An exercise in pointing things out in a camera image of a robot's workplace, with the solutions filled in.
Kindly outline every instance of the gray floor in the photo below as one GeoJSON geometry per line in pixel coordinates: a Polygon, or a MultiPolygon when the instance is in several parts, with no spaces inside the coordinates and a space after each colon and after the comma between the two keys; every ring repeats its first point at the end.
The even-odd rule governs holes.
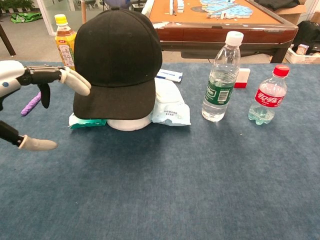
{"type": "MultiPolygon", "coordinates": [[[[53,36],[47,32],[43,19],[28,23],[12,23],[9,16],[1,16],[1,25],[8,36],[16,55],[11,57],[0,41],[0,60],[60,62],[53,36]]],[[[182,58],[180,52],[162,52],[164,63],[207,63],[208,59],[182,58]]],[[[258,54],[241,58],[241,63],[267,64],[269,56],[258,54]]]]}

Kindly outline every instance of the black baseball cap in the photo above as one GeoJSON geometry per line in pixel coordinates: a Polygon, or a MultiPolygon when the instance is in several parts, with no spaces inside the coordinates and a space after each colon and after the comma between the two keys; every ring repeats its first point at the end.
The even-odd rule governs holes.
{"type": "Polygon", "coordinates": [[[74,65],[91,83],[89,96],[74,95],[78,118],[135,120],[152,111],[162,50],[152,23],[140,12],[112,9],[83,24],[74,65]]]}

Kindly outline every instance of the red bottle label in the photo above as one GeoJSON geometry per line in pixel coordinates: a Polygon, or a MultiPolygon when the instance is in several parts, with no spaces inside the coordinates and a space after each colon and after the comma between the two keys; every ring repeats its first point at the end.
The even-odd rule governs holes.
{"type": "Polygon", "coordinates": [[[255,100],[263,106],[276,108],[281,104],[284,97],[285,96],[270,96],[258,89],[255,95],[255,100]]]}

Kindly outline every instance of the chair leg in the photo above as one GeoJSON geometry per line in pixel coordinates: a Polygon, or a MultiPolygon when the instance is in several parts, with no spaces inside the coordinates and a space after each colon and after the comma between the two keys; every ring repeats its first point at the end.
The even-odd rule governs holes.
{"type": "Polygon", "coordinates": [[[6,49],[9,51],[9,54],[11,56],[16,55],[16,52],[15,52],[14,48],[12,47],[12,45],[11,45],[4,29],[2,28],[1,24],[0,24],[0,37],[5,45],[6,49]]]}

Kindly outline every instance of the robotic hand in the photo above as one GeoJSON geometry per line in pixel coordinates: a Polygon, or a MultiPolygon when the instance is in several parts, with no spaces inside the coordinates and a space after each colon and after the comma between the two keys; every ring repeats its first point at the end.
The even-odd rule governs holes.
{"type": "MultiPolygon", "coordinates": [[[[80,95],[90,94],[91,85],[76,71],[67,66],[23,66],[14,60],[0,61],[0,111],[3,101],[18,91],[21,86],[36,84],[41,91],[41,103],[47,109],[50,104],[50,87],[48,83],[58,80],[68,85],[80,95]]],[[[19,132],[0,120],[0,138],[31,151],[55,149],[58,145],[51,140],[35,139],[19,132]]]]}

